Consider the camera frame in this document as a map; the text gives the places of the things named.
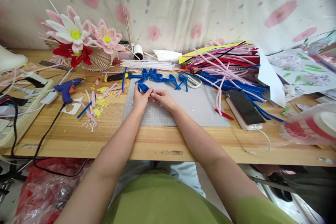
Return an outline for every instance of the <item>wooden table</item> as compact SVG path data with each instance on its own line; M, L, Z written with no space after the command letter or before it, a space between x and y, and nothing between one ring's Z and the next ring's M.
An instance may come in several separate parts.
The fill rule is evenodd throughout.
M41 60L48 61L52 56L52 52L49 50L15 49L14 52L26 55L30 62L33 63L38 63ZM111 71L118 70L120 70L119 67L111 69ZM52 68L41 71L40 75L44 78L53 76L52 79L59 82L65 73L64 70ZM68 80L80 77L87 77L87 79L84 84L75 87L77 92L71 95L72 98L84 96L83 102L87 104L84 90L88 90L91 93L90 87L94 85L98 77L102 76L99 72L76 68L75 72L70 73ZM111 83L100 82L96 88L103 86L111 86ZM94 129L93 133L90 133L90 130L84 127L80 128L87 121L86 116L77 119L74 115L62 113L44 140L39 156L95 158L120 126L126 96L127 93L124 91L119 98L114 95L107 98L110 105L104 108L102 115L98 118L98 127ZM226 113L234 117L224 97L222 99ZM310 106L316 104L316 101L311 96L303 96L287 105L297 110L294 106L295 102ZM41 110L15 148L16 155L34 155L37 144L49 128L61 106L62 97L60 95L53 103L46 105ZM285 119L281 115L282 108L275 108L270 103L262 104L261 107L268 113ZM319 149L315 146L291 144L280 137L280 123L278 121L271 120L264 124L263 131L272 142L272 150L258 155L247 153L245 150L263 152L268 148L267 139L259 131L242 130L237 121L232 121L231 125L231 127L205 127L205 129L237 163L334 166L317 159L318 157L336 159L336 152L330 146L325 146L325 149ZM5 149L1 153L9 155L10 150ZM185 145L179 129L177 127L160 126L141 126L139 128L130 158L138 160L194 160Z

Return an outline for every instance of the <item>wicker basket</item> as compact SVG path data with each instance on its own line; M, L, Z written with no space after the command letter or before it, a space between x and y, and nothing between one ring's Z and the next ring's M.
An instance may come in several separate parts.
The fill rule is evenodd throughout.
M43 40L51 50L58 48L58 46L60 45L52 37L43 38ZM93 51L93 53L90 55L92 65L85 64L83 61L78 65L81 68L89 71L104 71L109 69L118 52L114 51L113 54L110 55L105 53L104 50L100 47L91 45L89 46L89 48Z

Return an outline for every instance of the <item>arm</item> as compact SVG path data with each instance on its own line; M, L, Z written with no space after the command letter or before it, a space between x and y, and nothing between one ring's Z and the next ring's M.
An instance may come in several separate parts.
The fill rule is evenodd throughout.
M155 90L152 98L173 114L189 150L207 173L234 222L239 200L248 196L267 199L220 144L178 106L167 91Z
M142 95L138 91L138 85L135 85L131 113L102 148L58 217L56 224L102 222L118 178L131 154L140 120L152 91L153 89L150 88Z

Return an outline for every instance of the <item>gray cutting mat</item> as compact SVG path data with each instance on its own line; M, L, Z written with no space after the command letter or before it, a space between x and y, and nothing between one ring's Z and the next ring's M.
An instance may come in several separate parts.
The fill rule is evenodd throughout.
M122 122L132 110L136 81L138 81L138 79L131 79ZM184 84L181 86L181 90L175 90L175 86L172 83L157 83L153 80L146 80L144 84L155 90L167 90L188 115L202 127L231 127L229 120L215 111L215 98L217 93L211 86L202 84L196 89L189 87L188 92L186 92ZM150 100L140 121L140 126L176 126L176 123L170 112L168 112L162 105Z

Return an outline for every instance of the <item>yellow flower center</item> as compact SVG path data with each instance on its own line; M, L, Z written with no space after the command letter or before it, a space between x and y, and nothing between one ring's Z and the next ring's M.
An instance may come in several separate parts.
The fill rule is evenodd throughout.
M111 42L111 38L109 36L104 36L103 40L108 44Z
M76 55L76 58L79 58L82 56L82 51L79 51L78 53L73 52Z
M76 40L80 39L81 33L79 31L71 31L71 37Z

